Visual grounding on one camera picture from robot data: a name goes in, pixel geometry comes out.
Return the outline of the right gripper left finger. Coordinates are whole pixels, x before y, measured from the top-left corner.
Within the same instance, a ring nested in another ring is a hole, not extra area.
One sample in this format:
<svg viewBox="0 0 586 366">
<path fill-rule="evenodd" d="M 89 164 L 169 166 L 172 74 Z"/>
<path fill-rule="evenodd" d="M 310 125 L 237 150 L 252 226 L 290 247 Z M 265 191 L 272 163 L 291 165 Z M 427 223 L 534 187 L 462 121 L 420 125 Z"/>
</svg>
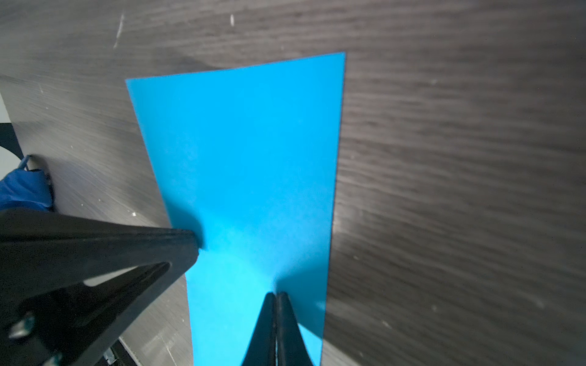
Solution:
<svg viewBox="0 0 586 366">
<path fill-rule="evenodd" d="M 275 302 L 276 296 L 269 292 L 262 303 L 242 366 L 276 366 Z"/>
</svg>

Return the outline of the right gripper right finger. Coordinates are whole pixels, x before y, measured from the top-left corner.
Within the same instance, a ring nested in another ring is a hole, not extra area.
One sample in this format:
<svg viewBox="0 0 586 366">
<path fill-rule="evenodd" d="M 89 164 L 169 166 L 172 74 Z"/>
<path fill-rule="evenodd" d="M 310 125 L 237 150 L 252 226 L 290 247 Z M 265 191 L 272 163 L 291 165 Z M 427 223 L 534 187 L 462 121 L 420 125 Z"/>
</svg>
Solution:
<svg viewBox="0 0 586 366">
<path fill-rule="evenodd" d="M 281 366 L 312 366 L 288 294 L 276 295 L 276 349 Z"/>
</svg>

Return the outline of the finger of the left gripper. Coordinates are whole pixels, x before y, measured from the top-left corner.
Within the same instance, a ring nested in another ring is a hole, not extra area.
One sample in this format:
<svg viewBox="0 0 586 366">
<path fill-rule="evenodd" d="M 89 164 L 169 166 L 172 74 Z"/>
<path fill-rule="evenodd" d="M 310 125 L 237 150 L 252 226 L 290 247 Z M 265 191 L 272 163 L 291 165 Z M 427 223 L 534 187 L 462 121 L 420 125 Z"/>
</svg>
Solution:
<svg viewBox="0 0 586 366">
<path fill-rule="evenodd" d="M 190 230 L 1 213 L 1 363 L 93 365 L 198 258 Z"/>
</svg>

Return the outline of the blue square paper sheet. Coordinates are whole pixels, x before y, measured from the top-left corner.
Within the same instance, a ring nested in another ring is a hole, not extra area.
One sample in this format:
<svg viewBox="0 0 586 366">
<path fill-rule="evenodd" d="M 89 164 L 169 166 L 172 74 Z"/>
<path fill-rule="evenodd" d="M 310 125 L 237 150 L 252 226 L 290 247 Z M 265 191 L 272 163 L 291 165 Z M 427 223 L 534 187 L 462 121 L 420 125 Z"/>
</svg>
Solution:
<svg viewBox="0 0 586 366">
<path fill-rule="evenodd" d="M 313 364 L 323 348 L 346 56 L 128 79 L 186 272 L 196 365 L 239 365 L 264 297 L 288 294 Z"/>
</svg>

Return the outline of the blue round cloth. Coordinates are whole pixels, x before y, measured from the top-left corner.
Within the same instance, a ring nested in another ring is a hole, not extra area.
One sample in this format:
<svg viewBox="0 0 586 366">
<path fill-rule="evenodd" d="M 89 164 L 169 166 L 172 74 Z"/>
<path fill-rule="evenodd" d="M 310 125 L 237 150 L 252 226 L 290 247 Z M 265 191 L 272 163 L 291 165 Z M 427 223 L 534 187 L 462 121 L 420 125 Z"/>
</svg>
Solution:
<svg viewBox="0 0 586 366">
<path fill-rule="evenodd" d="M 54 209 L 50 176 L 43 169 L 29 169 L 26 155 L 18 167 L 1 180 L 1 210 L 26 208 L 42 212 Z"/>
</svg>

